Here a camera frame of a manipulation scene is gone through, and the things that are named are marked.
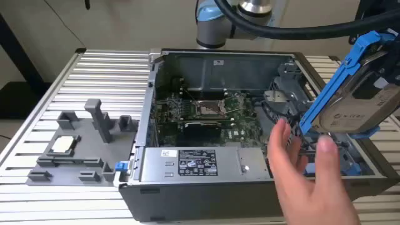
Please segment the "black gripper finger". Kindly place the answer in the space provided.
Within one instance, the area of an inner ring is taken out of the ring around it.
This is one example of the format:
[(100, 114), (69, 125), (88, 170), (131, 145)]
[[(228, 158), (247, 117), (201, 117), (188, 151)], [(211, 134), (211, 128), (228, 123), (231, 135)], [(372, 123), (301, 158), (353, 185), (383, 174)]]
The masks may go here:
[(400, 68), (381, 68), (379, 70), (379, 78), (376, 80), (376, 87), (384, 88), (387, 85), (395, 84), (400, 85)]

